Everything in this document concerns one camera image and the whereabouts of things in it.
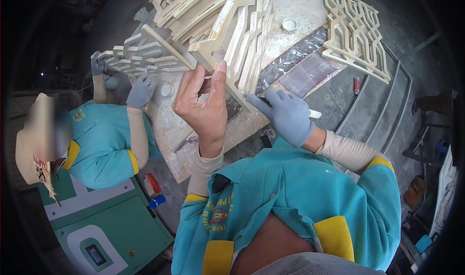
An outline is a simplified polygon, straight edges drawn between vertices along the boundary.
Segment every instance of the red marker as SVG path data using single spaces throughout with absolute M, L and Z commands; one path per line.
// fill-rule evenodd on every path
M 355 93 L 355 96 L 358 96 L 358 93 L 360 92 L 359 82 L 360 79 L 358 77 L 353 79 L 353 92 Z

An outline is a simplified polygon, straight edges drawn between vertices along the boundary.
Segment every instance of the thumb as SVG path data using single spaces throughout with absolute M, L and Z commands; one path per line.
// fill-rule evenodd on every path
M 212 75 L 210 86 L 209 100 L 225 101 L 226 100 L 226 61 L 221 61 L 216 65 L 215 72 Z
M 256 95 L 249 94 L 247 95 L 247 102 L 256 107 L 261 113 L 263 113 L 268 118 L 268 120 L 271 120 L 273 109 L 263 100 L 258 98 Z

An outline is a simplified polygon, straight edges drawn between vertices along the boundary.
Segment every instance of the machine display screen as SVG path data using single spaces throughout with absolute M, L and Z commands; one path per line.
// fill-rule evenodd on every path
M 99 251 L 99 249 L 97 249 L 95 244 L 87 247 L 85 250 L 89 253 L 90 257 L 97 266 L 100 266 L 106 262 L 105 258 L 102 256 L 102 253 Z

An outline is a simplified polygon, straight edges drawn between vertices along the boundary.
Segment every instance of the yellow collar trim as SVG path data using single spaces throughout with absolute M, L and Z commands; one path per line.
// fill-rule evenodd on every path
M 78 157 L 79 150 L 81 150 L 81 147 L 76 143 L 75 141 L 71 140 L 71 144 L 69 145 L 68 148 L 68 159 L 61 165 L 63 169 L 69 170 L 71 166 L 73 166 L 74 161 Z

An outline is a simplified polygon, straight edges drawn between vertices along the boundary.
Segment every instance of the gray work glove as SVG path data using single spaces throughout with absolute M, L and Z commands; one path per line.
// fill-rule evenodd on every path
M 100 74 L 103 74 L 103 63 L 105 62 L 105 58 L 97 60 L 99 55 L 100 55 L 100 52 L 95 51 L 95 53 L 92 56 L 92 59 L 90 60 L 90 68 L 91 68 L 93 76 L 98 76 Z
M 126 104 L 137 109 L 142 109 L 152 97 L 152 81 L 148 78 L 148 73 L 142 74 L 127 96 Z
M 315 128 L 315 123 L 308 118 L 308 104 L 282 90 L 269 89 L 264 97 L 271 106 L 252 94 L 247 96 L 247 101 L 270 120 L 281 138 L 295 148 L 302 146 Z

